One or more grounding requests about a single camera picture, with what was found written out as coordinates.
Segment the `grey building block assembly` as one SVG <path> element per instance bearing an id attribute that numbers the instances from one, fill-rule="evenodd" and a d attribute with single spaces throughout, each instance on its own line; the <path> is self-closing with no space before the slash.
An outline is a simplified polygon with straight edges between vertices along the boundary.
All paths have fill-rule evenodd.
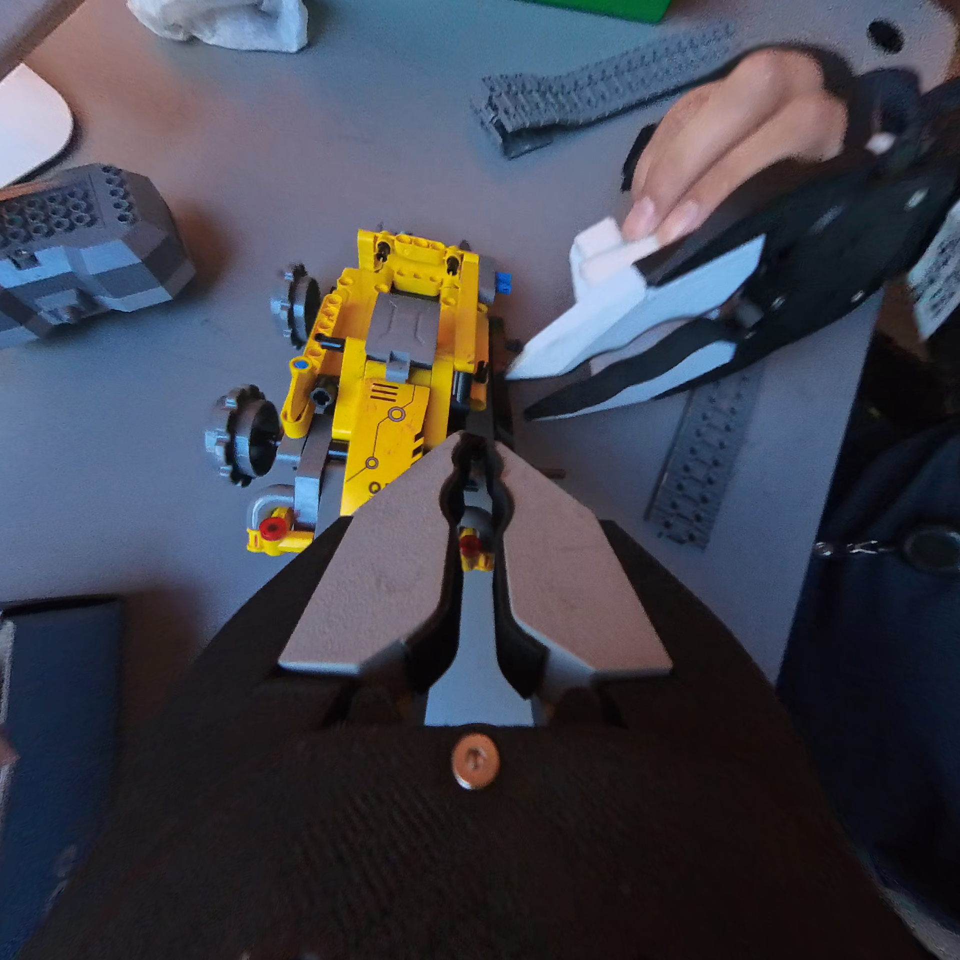
<path id="1" fill-rule="evenodd" d="M 167 303 L 195 275 L 145 175 L 92 163 L 2 190 L 2 349 Z"/>

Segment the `green plastic bin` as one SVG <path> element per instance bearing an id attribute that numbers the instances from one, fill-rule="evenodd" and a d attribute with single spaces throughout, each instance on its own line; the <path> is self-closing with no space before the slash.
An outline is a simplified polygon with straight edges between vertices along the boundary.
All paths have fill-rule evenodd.
<path id="1" fill-rule="evenodd" d="M 598 17 L 616 18 L 645 24 L 657 24 L 664 19 L 672 1 L 544 0 L 529 1 L 529 3 Z"/>

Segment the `person's right hand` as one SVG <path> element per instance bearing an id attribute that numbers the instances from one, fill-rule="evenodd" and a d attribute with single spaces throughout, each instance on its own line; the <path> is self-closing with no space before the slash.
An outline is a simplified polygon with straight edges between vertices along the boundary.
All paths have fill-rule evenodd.
<path id="1" fill-rule="evenodd" d="M 738 186 L 784 161 L 822 162 L 846 138 L 848 108 L 812 54 L 768 48 L 684 94 L 642 151 L 621 232 L 666 246 L 702 225 Z"/>

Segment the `yellow black toy car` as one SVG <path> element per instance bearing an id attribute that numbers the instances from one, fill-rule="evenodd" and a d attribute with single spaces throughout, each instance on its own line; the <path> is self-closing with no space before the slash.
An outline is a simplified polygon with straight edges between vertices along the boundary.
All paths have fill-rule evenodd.
<path id="1" fill-rule="evenodd" d="M 514 449 L 505 373 L 521 342 L 491 314 L 512 276 L 466 241 L 360 230 L 358 264 L 325 292 L 302 263 L 271 308 L 294 349 L 281 405 L 253 384 L 218 398 L 205 431 L 217 473 L 247 487 L 280 465 L 293 480 L 251 501 L 246 550 L 306 550 L 451 434 Z"/>

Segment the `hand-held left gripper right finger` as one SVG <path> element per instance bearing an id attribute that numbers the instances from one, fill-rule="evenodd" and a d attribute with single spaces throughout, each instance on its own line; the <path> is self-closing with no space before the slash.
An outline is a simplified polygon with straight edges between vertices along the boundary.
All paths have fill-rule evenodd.
<path id="1" fill-rule="evenodd" d="M 596 516 L 501 443 L 490 456 L 498 663 L 525 698 L 665 676 L 666 652 Z"/>

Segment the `grey track strip right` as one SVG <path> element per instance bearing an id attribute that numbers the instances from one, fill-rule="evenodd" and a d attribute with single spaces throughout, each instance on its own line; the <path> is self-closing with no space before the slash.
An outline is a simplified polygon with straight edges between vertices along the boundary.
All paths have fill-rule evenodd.
<path id="1" fill-rule="evenodd" d="M 716 20 L 670 31 L 558 75 L 487 75 L 470 106 L 502 156 L 514 160 L 545 148 L 559 135 L 697 86 L 726 65 L 737 47 L 736 23 Z"/>

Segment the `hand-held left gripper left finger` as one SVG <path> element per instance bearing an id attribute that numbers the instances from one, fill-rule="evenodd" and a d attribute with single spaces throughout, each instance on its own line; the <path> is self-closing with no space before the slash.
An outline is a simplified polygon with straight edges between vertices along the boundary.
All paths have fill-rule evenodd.
<path id="1" fill-rule="evenodd" d="M 349 518 L 279 657 L 286 670 L 424 694 L 457 652 L 463 435 L 453 434 Z"/>

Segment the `crumpled white tissue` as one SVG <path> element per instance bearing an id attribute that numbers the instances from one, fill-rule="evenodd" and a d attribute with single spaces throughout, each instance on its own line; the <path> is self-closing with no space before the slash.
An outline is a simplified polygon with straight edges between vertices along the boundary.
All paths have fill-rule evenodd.
<path id="1" fill-rule="evenodd" d="M 302 1 L 127 1 L 137 20 L 162 39 L 238 51 L 297 53 L 308 42 Z"/>

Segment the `flat grey track strip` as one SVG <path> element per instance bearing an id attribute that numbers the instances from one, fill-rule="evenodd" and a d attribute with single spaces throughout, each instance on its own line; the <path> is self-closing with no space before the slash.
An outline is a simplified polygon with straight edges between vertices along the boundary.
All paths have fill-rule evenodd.
<path id="1" fill-rule="evenodd" d="M 644 519 L 654 534 L 705 550 L 759 398 L 765 362 L 689 393 Z"/>

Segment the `person's upper body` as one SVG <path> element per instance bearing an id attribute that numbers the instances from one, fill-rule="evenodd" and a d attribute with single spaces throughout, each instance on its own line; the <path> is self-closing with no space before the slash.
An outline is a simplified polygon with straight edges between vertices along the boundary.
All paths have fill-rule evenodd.
<path id="1" fill-rule="evenodd" d="M 777 681 L 873 874 L 958 933 L 958 323 L 876 334 Z"/>

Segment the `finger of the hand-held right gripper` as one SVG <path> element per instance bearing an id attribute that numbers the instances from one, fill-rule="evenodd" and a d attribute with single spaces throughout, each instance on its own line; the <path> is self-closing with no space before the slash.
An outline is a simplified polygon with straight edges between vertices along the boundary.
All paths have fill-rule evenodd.
<path id="1" fill-rule="evenodd" d="M 642 255 L 659 249 L 655 238 L 626 242 L 620 234 L 577 235 L 569 254 L 575 302 L 526 343 L 506 377 L 557 378 L 663 323 L 709 313 L 757 269 L 764 242 L 760 234 L 656 284 L 637 266 Z"/>
<path id="2" fill-rule="evenodd" d="M 691 320 L 649 349 L 608 364 L 528 406 L 527 422 L 566 419 L 654 400 L 728 364 L 739 336 L 712 320 Z"/>

